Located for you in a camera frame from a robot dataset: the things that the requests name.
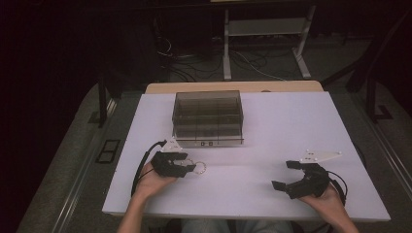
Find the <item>wire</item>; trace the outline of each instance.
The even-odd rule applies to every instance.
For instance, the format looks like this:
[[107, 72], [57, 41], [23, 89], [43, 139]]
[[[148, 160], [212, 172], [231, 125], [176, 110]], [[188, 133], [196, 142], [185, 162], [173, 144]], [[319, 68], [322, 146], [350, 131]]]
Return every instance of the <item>wire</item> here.
[[[208, 57], [210, 57], [210, 55], [217, 55], [217, 54], [222, 54], [222, 53], [223, 53], [223, 49], [220, 49], [220, 50], [212, 50], [212, 53], [207, 53], [207, 54], [198, 52], [195, 54], [174, 56], [173, 58], [175, 59], [175, 63], [177, 64], [197, 64], [197, 63], [205, 62], [205, 60], [207, 60]], [[194, 61], [189, 61], [189, 62], [178, 61], [178, 60], [183, 60], [187, 58], [197, 58], [199, 60], [194, 60]]]
[[131, 187], [131, 196], [133, 196], [134, 191], [136, 190], [136, 185], [140, 181], [141, 176], [140, 174], [142, 173], [143, 166], [146, 164], [146, 160], [148, 160], [149, 154], [151, 154], [151, 151], [156, 147], [156, 146], [161, 146], [163, 147], [166, 144], [166, 141], [162, 142], [157, 142], [153, 144], [148, 151], [145, 152], [145, 155], [143, 155], [142, 161], [140, 161], [139, 167], [137, 168], [136, 175], [134, 175], [133, 179], [133, 185]]
[[177, 68], [174, 68], [174, 67], [169, 67], [169, 69], [171, 70], [171, 71], [173, 71], [173, 72], [175, 72], [175, 73], [183, 73], [183, 74], [185, 74], [185, 75], [187, 75], [189, 78], [191, 78], [195, 83], [197, 82], [197, 80], [191, 75], [191, 74], [189, 74], [188, 72], [185, 72], [185, 71], [183, 71], [183, 70], [180, 70], [180, 69], [177, 69]]
[[142, 180], [142, 178], [146, 175], [148, 175], [148, 173], [150, 173], [151, 171], [153, 171], [155, 168], [152, 168], [151, 170], [147, 171], [145, 174], [143, 174], [142, 176], [139, 177], [139, 179], [137, 180], [137, 183], [140, 182], [140, 180]]
[[188, 78], [186, 78], [184, 75], [182, 75], [181, 73], [179, 73], [179, 72], [176, 72], [176, 71], [173, 71], [173, 70], [170, 70], [170, 72], [173, 72], [173, 73], [175, 73], [176, 75], [178, 75], [180, 78], [181, 78], [181, 80], [182, 81], [184, 81], [184, 82], [189, 82], [189, 80], [188, 80]]
[[164, 38], [164, 37], [157, 37], [157, 38], [166, 41], [166, 42], [167, 42], [167, 45], [168, 45], [168, 47], [169, 47], [166, 52], [158, 51], [157, 53], [160, 54], [160, 55], [172, 57], [172, 56], [173, 56], [173, 52], [170, 52], [170, 51], [172, 50], [172, 43], [170, 43], [170, 41], [167, 40], [167, 39]]
[[343, 182], [343, 184], [345, 185], [345, 198], [346, 198], [346, 196], [348, 195], [348, 186], [346, 185], [345, 181], [339, 175], [337, 175], [336, 173], [330, 172], [330, 171], [328, 171], [328, 172], [335, 175], [336, 177], [338, 177], [340, 179], [340, 181]]
[[[232, 50], [234, 50], [234, 51], [237, 51], [237, 52], [239, 52], [240, 53], [240, 50], [241, 50], [241, 48], [239, 48], [239, 47], [237, 47], [236, 46], [236, 42], [237, 42], [237, 40], [234, 40], [234, 38], [236, 38], [236, 39], [238, 39], [237, 37], [231, 37], [230, 39], [233, 39], [233, 40], [231, 40], [231, 43], [229, 44], [230, 45], [230, 47], [232, 48]], [[275, 37], [273, 37], [273, 39], [275, 39], [276, 41], [274, 41], [274, 42], [272, 42], [273, 44], [272, 45], [264, 45], [265, 47], [271, 47], [271, 48], [274, 48], [275, 46], [276, 46], [276, 42], [279, 40], [279, 35], [275, 38]], [[279, 52], [278, 54], [270, 54], [272, 51], [274, 51], [275, 49], [269, 49], [269, 50], [266, 50], [264, 53], [259, 53], [259, 52], [257, 52], [257, 51], [254, 51], [254, 50], [251, 50], [252, 49], [252, 46], [251, 46], [251, 43], [250, 43], [250, 41], [251, 40], [248, 40], [248, 42], [246, 43], [246, 52], [248, 52], [249, 54], [251, 54], [251, 55], [253, 55], [253, 56], [257, 56], [257, 58], [255, 58], [255, 59], [248, 59], [248, 61], [249, 62], [244, 62], [244, 58], [242, 57], [242, 60], [241, 60], [241, 62], [242, 63], [246, 63], [246, 64], [248, 64], [249, 66], [252, 64], [256, 69], [259, 69], [259, 68], [261, 68], [261, 67], [263, 67], [263, 66], [266, 66], [267, 65], [267, 58], [272, 58], [272, 57], [282, 57], [282, 56], [286, 56], [286, 55], [288, 55], [288, 54], [290, 54], [291, 52], [292, 52], [292, 50], [286, 50], [286, 51], [282, 51], [282, 52]], [[240, 65], [237, 61], [236, 61], [236, 59], [231, 59], [236, 65], [238, 65], [240, 68], [243, 68], [243, 69], [246, 69], [246, 70], [251, 70], [251, 69], [247, 69], [247, 68], [245, 68], [245, 67], [243, 67], [242, 65]], [[295, 69], [291, 72], [291, 71], [284, 71], [284, 72], [286, 72], [286, 73], [288, 73], [288, 75], [287, 76], [283, 76], [283, 77], [294, 77], [295, 76], [295, 71], [296, 71], [296, 67], [295, 67]]]
[[281, 81], [286, 81], [286, 80], [284, 80], [284, 79], [282, 79], [282, 78], [279, 78], [279, 77], [276, 77], [276, 76], [272, 76], [272, 75], [268, 75], [268, 74], [265, 74], [265, 73], [261, 72], [261, 71], [258, 70], [242, 53], [240, 53], [240, 52], [238, 52], [238, 51], [234, 51], [234, 50], [231, 50], [231, 52], [234, 52], [234, 53], [240, 55], [243, 59], [245, 59], [245, 61], [247, 61], [247, 62], [249, 63], [249, 65], [250, 65], [256, 72], [258, 72], [258, 73], [260, 73], [260, 74], [262, 74], [262, 75], [264, 75], [264, 76], [270, 77], [270, 78], [274, 78], [274, 79], [281, 80]]
[[[181, 69], [191, 69], [191, 70], [194, 71], [194, 74], [195, 74], [195, 76], [196, 76], [197, 78], [202, 79], [202, 80], [207, 80], [207, 79], [210, 79], [212, 76], [219, 74], [219, 73], [216, 72], [216, 71], [218, 71], [219, 68], [221, 68], [221, 66], [222, 66], [222, 61], [223, 61], [223, 57], [220, 56], [218, 65], [217, 65], [215, 68], [213, 68], [212, 70], [201, 70], [201, 69], [198, 69], [198, 68], [196, 68], [196, 67], [194, 67], [194, 66], [192, 66], [192, 65], [190, 65], [190, 64], [185, 64], [185, 63], [182, 63], [182, 64], [179, 64], [179, 63], [178, 63], [178, 64], [176, 64], [176, 65], [186, 66], [186, 67], [181, 68]], [[200, 73], [211, 73], [211, 74], [208, 75], [207, 77], [203, 77], [203, 76], [201, 76], [201, 75], [198, 74], [199, 72], [200, 72]]]

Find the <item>black strap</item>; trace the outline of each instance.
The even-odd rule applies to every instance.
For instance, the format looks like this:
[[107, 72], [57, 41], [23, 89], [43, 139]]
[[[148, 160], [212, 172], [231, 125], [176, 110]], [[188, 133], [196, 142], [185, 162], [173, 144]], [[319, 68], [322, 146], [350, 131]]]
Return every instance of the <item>black strap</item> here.
[[330, 179], [330, 182], [333, 184], [333, 186], [336, 188], [337, 192], [339, 193], [340, 200], [342, 201], [342, 204], [345, 206], [346, 204], [346, 196], [343, 192], [342, 187], [340, 186], [339, 182], [336, 180]]

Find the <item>table surface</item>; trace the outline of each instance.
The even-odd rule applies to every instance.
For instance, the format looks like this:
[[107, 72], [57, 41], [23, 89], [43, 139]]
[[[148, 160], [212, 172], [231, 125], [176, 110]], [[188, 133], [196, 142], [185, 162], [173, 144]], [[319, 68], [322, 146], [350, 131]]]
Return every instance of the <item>table surface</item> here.
[[[263, 83], [240, 84], [248, 84], [254, 89]], [[227, 83], [215, 85], [217, 89], [222, 85], [229, 86]], [[166, 89], [173, 92], [171, 86]], [[340, 175], [347, 183], [349, 192], [346, 208], [350, 217], [362, 221], [389, 220], [388, 212], [329, 94], [318, 88], [309, 92], [293, 92], [295, 88], [292, 88], [288, 92], [286, 88], [265, 87], [284, 92], [241, 91], [245, 117], [244, 145], [184, 149], [194, 161], [207, 164], [206, 172], [202, 175], [187, 174], [185, 178], [166, 187], [148, 203], [145, 214], [168, 217], [319, 219], [304, 203], [291, 200], [286, 193], [274, 190], [271, 181], [293, 183], [301, 180], [303, 172], [288, 169], [285, 162], [298, 160], [306, 150], [325, 150], [341, 151], [343, 154], [321, 165]], [[154, 94], [156, 89], [164, 91], [164, 85], [150, 86], [148, 92], [151, 94], [143, 95], [140, 100], [103, 207], [104, 213], [122, 215], [125, 212], [131, 184], [144, 152], [153, 143], [172, 135], [175, 94]]]

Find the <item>white cable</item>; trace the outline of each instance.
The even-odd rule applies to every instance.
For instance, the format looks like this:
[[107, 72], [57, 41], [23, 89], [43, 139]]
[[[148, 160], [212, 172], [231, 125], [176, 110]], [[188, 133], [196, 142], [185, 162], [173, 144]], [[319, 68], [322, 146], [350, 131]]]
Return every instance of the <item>white cable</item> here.
[[271, 76], [271, 75], [268, 75], [268, 74], [265, 74], [265, 73], [261, 72], [261, 71], [258, 70], [242, 53], [240, 53], [240, 52], [238, 52], [238, 51], [235, 51], [235, 50], [231, 50], [231, 52], [234, 52], [234, 53], [240, 55], [241, 57], [243, 57], [243, 59], [245, 59], [245, 61], [248, 62], [248, 64], [249, 64], [255, 71], [257, 71], [258, 73], [260, 73], [260, 74], [262, 74], [262, 75], [264, 75], [264, 76], [270, 77], [270, 78], [274, 78], [274, 79], [281, 80], [281, 81], [286, 81], [286, 80], [284, 80], [284, 79], [282, 79], [282, 78], [279, 78], [279, 77], [276, 77], [276, 76]]
[[[165, 40], [165, 41], [167, 42], [167, 44], [169, 44], [169, 48], [167, 49], [166, 52], [169, 52], [170, 50], [172, 50], [172, 43], [170, 43], [169, 40], [167, 40], [167, 39], [164, 38], [164, 37], [157, 37], [157, 38], [158, 38], [158, 39]], [[164, 52], [158, 51], [157, 53], [159, 53], [160, 55], [164, 55], [164, 56], [173, 56], [173, 53], [172, 53], [172, 52], [170, 52], [170, 53], [164, 53]]]

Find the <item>clear plastic box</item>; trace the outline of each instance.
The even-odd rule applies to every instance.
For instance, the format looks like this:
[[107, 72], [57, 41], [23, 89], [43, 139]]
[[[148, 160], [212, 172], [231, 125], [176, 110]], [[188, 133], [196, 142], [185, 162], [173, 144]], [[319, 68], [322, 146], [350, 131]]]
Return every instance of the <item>clear plastic box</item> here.
[[238, 90], [176, 93], [173, 136], [184, 148], [243, 144]]

